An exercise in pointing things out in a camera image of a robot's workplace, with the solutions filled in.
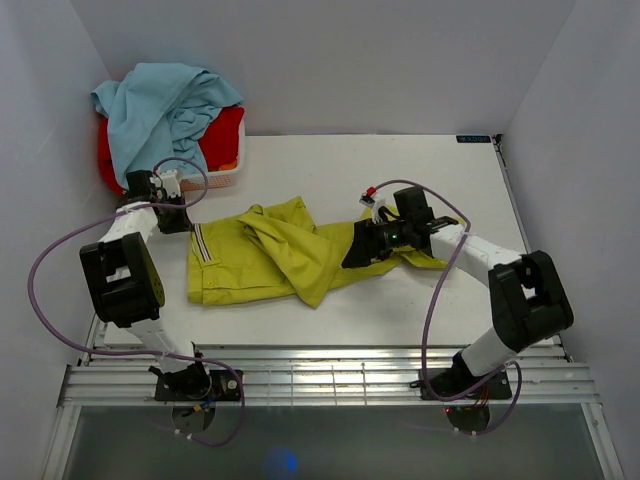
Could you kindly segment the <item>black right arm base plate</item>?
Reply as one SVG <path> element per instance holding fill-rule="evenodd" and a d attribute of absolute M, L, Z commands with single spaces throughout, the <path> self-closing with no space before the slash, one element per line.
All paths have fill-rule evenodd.
<path fill-rule="evenodd" d="M 479 381 L 479 377 L 466 378 L 456 373 L 453 367 L 449 368 L 429 368 L 429 383 L 434 392 L 442 397 L 453 397 L 463 391 L 470 389 Z M 418 389 L 422 400 L 433 400 L 425 387 L 424 375 L 421 370 L 417 373 L 417 378 L 409 383 L 412 389 Z M 485 384 L 470 391 L 465 399 L 488 399 L 488 400 L 509 400 L 512 398 L 511 386 L 505 370 L 501 370 Z"/>

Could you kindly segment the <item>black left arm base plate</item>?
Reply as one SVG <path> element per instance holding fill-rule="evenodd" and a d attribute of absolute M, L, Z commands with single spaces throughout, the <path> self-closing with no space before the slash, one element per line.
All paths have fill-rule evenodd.
<path fill-rule="evenodd" d="M 189 371 L 160 374 L 153 399 L 158 402 L 198 402 L 210 399 L 239 401 L 239 381 L 226 370 Z"/>

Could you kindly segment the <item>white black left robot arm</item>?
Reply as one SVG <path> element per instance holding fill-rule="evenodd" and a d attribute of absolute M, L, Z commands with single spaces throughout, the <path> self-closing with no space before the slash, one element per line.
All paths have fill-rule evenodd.
<path fill-rule="evenodd" d="M 117 217 L 100 240 L 81 248 L 79 257 L 99 319 L 129 332 L 154 352 L 158 365 L 151 372 L 162 387 L 199 400 L 210 392 L 212 376 L 198 361 L 195 344 L 164 327 L 165 291 L 147 247 L 156 230 L 174 234 L 192 229 L 181 178 L 177 169 L 129 173 L 129 190 Z"/>

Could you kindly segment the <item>yellow-green trousers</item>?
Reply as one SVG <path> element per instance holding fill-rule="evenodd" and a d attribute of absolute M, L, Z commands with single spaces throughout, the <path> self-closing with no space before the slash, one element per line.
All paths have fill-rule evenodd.
<path fill-rule="evenodd" d="M 365 268 L 345 269 L 341 263 L 353 239 L 351 222 L 316 225 L 299 196 L 198 223 L 187 257 L 187 299 L 224 306 L 295 295 L 316 308 L 328 291 L 382 276 L 403 263 L 436 271 L 446 266 L 404 247 Z"/>

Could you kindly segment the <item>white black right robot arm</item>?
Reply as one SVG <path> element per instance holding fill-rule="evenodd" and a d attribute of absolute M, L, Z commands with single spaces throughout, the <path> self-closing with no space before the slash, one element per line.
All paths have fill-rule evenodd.
<path fill-rule="evenodd" d="M 490 378 L 521 351 L 570 328 L 574 315 L 552 258 L 537 250 L 519 253 L 499 247 L 471 232 L 461 213 L 434 214 L 427 189 L 415 183 L 394 194 L 390 210 L 375 187 L 360 202 L 371 216 L 354 225 L 354 238 L 342 266 L 356 269 L 411 248 L 448 269 L 458 268 L 483 284 L 489 293 L 491 327 L 457 352 L 451 366 L 421 377 L 421 389 L 432 399 L 474 397 Z"/>

